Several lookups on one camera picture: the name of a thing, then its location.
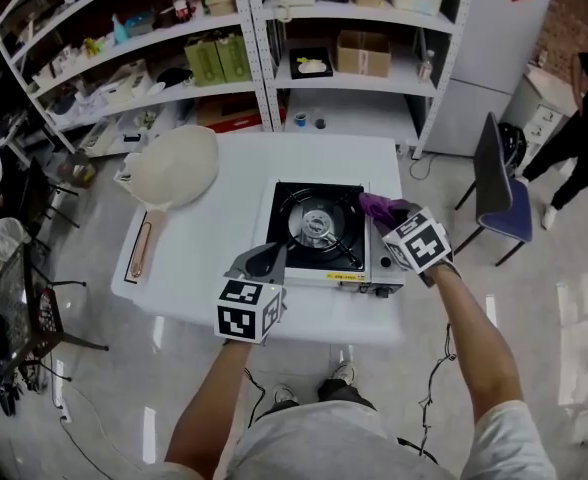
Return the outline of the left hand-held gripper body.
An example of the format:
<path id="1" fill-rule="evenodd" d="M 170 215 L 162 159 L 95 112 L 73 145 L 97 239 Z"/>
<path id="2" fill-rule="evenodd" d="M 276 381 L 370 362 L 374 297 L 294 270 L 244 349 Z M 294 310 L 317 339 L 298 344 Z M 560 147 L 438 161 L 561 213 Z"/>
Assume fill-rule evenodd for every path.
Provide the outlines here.
<path id="1" fill-rule="evenodd" d="M 220 283 L 215 334 L 259 344 L 285 311 L 287 247 L 266 243 L 233 261 Z"/>

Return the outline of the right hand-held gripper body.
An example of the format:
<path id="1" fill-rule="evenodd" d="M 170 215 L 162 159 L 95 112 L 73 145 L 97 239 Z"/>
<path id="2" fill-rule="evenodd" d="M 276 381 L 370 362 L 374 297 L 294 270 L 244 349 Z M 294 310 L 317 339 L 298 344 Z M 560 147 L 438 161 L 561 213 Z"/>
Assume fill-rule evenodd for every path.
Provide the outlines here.
<path id="1" fill-rule="evenodd" d="M 428 287 L 445 267 L 460 276 L 444 226 L 427 207 L 407 200 L 374 200 L 373 224 L 399 268 L 414 272 Z"/>

